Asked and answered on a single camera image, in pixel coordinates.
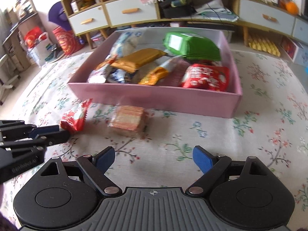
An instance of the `drawer handle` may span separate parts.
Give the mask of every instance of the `drawer handle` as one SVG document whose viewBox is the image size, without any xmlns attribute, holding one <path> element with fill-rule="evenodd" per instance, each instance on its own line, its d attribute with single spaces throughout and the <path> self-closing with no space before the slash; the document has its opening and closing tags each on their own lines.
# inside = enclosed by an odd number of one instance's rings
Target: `drawer handle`
<svg viewBox="0 0 308 231">
<path fill-rule="evenodd" d="M 268 20 L 268 21 L 271 21 L 271 22 L 278 22 L 278 20 L 274 17 L 270 17 L 270 16 L 265 15 L 265 14 L 263 14 L 262 16 L 265 20 Z"/>
<path fill-rule="evenodd" d="M 126 9 L 122 11 L 122 14 L 132 14 L 136 13 L 140 10 L 140 8 L 131 8 L 131 9 Z"/>
<path fill-rule="evenodd" d="M 87 23 L 93 22 L 93 20 L 94 20 L 93 18 L 90 18 L 88 20 L 81 22 L 80 24 L 87 24 Z"/>
</svg>

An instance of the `floral bedsheet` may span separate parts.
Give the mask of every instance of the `floral bedsheet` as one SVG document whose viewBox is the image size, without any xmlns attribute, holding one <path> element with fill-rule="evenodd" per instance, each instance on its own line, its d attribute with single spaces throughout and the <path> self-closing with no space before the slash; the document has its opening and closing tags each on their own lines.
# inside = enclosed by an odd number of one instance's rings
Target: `floral bedsheet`
<svg viewBox="0 0 308 231">
<path fill-rule="evenodd" d="M 80 101 L 67 81 L 90 53 L 43 67 L 16 103 L 10 119 L 37 126 L 58 124 L 62 114 Z M 107 146 L 116 150 L 116 161 L 106 172 L 122 189 L 175 187 L 186 189 L 202 172 L 192 160 L 200 145 L 212 154 L 233 160 L 259 157 L 294 195 L 295 211 L 288 227 L 308 226 L 308 96 L 287 64 L 279 59 L 234 52 L 243 99 L 233 119 L 150 110 L 142 139 L 112 134 L 107 123 L 112 105 L 92 103 L 85 129 L 68 143 L 50 146 L 45 160 L 63 161 L 83 154 L 95 155 Z M 40 168 L 36 167 L 4 185 L 1 212 L 20 226 L 13 199 Z"/>
</svg>

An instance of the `red snack bag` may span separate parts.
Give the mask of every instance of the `red snack bag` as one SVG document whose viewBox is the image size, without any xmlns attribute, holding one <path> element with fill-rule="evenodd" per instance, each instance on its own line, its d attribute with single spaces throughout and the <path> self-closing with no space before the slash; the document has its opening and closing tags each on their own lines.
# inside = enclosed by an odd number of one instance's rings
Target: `red snack bag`
<svg viewBox="0 0 308 231">
<path fill-rule="evenodd" d="M 87 111 L 91 102 L 92 99 L 88 99 L 79 103 L 71 110 L 66 111 L 62 116 L 60 127 L 68 130 L 71 134 L 83 130 Z"/>
<path fill-rule="evenodd" d="M 187 70 L 182 80 L 183 88 L 226 91 L 229 83 L 227 67 L 193 64 Z"/>
</svg>

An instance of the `pink box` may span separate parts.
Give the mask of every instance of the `pink box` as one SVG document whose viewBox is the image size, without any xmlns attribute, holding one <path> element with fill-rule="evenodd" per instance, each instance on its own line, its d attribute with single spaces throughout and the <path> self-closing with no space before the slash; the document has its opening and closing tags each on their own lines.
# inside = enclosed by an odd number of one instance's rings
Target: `pink box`
<svg viewBox="0 0 308 231">
<path fill-rule="evenodd" d="M 137 49 L 158 48 L 164 50 L 164 36 L 174 28 L 134 28 L 115 31 L 80 66 L 68 85 L 82 101 L 92 98 L 93 102 L 116 105 L 131 105 L 196 115 L 232 118 L 243 95 L 238 69 L 234 63 L 227 40 L 221 31 L 202 28 L 177 28 L 176 31 L 195 33 L 211 39 L 221 52 L 223 66 L 230 69 L 227 92 L 209 91 L 167 86 L 138 84 L 87 83 L 90 72 L 105 60 L 113 43 L 123 32 L 141 31 L 143 36 Z"/>
</svg>

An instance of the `pink storage box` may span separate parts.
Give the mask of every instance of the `pink storage box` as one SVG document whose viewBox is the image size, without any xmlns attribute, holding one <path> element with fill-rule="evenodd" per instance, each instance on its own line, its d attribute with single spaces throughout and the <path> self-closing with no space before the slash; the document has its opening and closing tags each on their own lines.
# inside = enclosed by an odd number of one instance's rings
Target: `pink storage box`
<svg viewBox="0 0 308 231">
<path fill-rule="evenodd" d="M 105 60 L 113 43 L 123 32 L 141 32 L 142 37 L 136 50 L 157 48 L 165 50 L 163 39 L 167 32 L 195 33 L 211 39 L 221 52 L 223 66 L 230 69 L 227 92 L 138 84 L 87 83 L 90 72 Z M 93 102 L 116 105 L 131 105 L 173 112 L 232 118 L 243 95 L 238 69 L 234 63 L 227 40 L 221 31 L 202 28 L 133 28 L 115 31 L 80 66 L 68 85 L 82 101 L 92 98 Z"/>
</svg>

